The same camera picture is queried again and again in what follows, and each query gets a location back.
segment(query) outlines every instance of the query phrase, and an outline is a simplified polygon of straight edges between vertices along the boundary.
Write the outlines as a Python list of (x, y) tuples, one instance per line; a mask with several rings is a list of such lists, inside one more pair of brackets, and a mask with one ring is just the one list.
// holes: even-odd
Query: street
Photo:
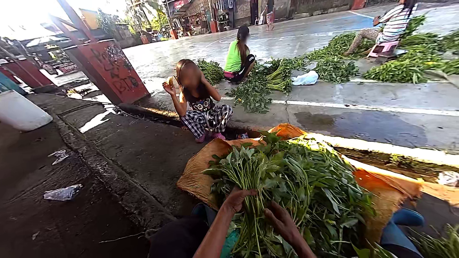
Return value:
[[(265, 26), (251, 26), (248, 46), (258, 60), (298, 56), (327, 45), (335, 35), (372, 27), (371, 17), (383, 14), (392, 6), (279, 22), (273, 31), (265, 31)], [(459, 13), (459, 5), (437, 7), (422, 3), (416, 15), (423, 13), (427, 13), (428, 18), (419, 32), (447, 34), (459, 28), (459, 22), (453, 18)], [(149, 105), (173, 110), (170, 96), (163, 91), (161, 83), (174, 74), (175, 64), (183, 58), (204, 58), (223, 66), (235, 34), (236, 31), (231, 30), (198, 35), (123, 51), (152, 93)], [(361, 72), (373, 65), (365, 59), (356, 64)], [(225, 81), (217, 86), (222, 95), (232, 87), (235, 86)], [(315, 85), (294, 86), (289, 95), (274, 92), (268, 114), (249, 114), (236, 107), (233, 122), (265, 129), (288, 122), (326, 135), (459, 153), (457, 95), (458, 89), (450, 83), (378, 83), (357, 76), (344, 84), (319, 81)], [(224, 97), (225, 104), (232, 102), (231, 98)]]

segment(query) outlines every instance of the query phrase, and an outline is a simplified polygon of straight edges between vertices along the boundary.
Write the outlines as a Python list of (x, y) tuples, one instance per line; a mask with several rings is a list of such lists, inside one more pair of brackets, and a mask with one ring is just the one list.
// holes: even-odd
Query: human hand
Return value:
[(236, 213), (242, 209), (242, 202), (249, 195), (257, 195), (256, 189), (252, 190), (240, 190), (238, 187), (234, 187), (231, 193), (226, 197), (226, 200), (222, 204), (222, 208), (229, 208), (232, 212)]
[(174, 83), (172, 82), (172, 80), (169, 80), (169, 82), (163, 82), (162, 83), (162, 87), (171, 96), (175, 97), (175, 95), (177, 94), (176, 91), (175, 91)]
[(275, 201), (271, 201), (269, 209), (264, 210), (264, 215), (271, 222), (276, 232), (290, 245), (294, 246), (294, 244), (304, 241), (287, 210)]

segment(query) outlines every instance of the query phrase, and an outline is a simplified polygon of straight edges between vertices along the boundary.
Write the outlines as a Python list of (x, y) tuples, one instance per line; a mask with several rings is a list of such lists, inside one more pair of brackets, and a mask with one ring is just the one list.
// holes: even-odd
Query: woman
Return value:
[(376, 44), (397, 41), (405, 32), (412, 14), (416, 11), (417, 0), (400, 0), (400, 5), (390, 10), (382, 18), (376, 16), (373, 19), (373, 26), (385, 23), (382, 32), (378, 28), (364, 28), (354, 38), (349, 49), (344, 52), (345, 56), (350, 55), (360, 45), (363, 38), (376, 40)]
[(240, 83), (247, 77), (255, 64), (255, 56), (250, 54), (250, 50), (247, 47), (249, 37), (249, 28), (245, 25), (240, 26), (237, 30), (236, 40), (229, 45), (224, 76), (232, 83)]
[[(204, 141), (207, 131), (212, 138), (225, 140), (221, 133), (225, 131), (226, 123), (233, 115), (231, 107), (214, 104), (212, 99), (220, 101), (221, 96), (204, 78), (204, 74), (193, 61), (180, 60), (177, 63), (176, 73), (177, 83), (180, 86), (178, 99), (172, 80), (164, 82), (162, 86), (171, 95), (180, 120), (193, 133), (196, 143)], [(193, 110), (186, 110), (187, 102)]]

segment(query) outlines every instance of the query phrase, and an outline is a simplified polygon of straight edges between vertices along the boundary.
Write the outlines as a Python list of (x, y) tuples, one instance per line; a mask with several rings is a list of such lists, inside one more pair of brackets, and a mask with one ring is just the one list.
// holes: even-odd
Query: orange sack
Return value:
[[(282, 140), (308, 134), (288, 123), (281, 123), (269, 130), (270, 133), (276, 131), (276, 135), (282, 137)], [(212, 155), (223, 156), (228, 154), (232, 145), (241, 146), (246, 142), (258, 145), (258, 140), (259, 138), (212, 140), (188, 161), (182, 176), (177, 181), (177, 186), (218, 210), (216, 198), (211, 194), (213, 179), (211, 176), (203, 174), (202, 171), (209, 168), (208, 162), (214, 160)], [(365, 218), (365, 236), (370, 242), (379, 242), (382, 229), (390, 220), (392, 213), (399, 209), (400, 204), (406, 198), (420, 196), (423, 181), (367, 165), (344, 155), (341, 155), (341, 157), (348, 160), (356, 168), (354, 176), (357, 183), (375, 195), (372, 201), (376, 216), (367, 216)]]

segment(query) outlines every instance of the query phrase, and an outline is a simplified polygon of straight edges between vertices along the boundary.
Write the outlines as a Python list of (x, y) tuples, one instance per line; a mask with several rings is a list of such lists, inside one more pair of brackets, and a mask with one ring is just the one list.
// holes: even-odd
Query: black pants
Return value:
[(246, 61), (241, 65), (241, 69), (238, 72), (233, 73), (234, 77), (233, 78), (226, 77), (226, 79), (232, 83), (240, 83), (242, 79), (244, 78), (244, 74), (246, 74), (247, 69), (253, 64), (253, 62), (255, 62), (255, 56), (252, 54), (249, 54), (246, 57)]

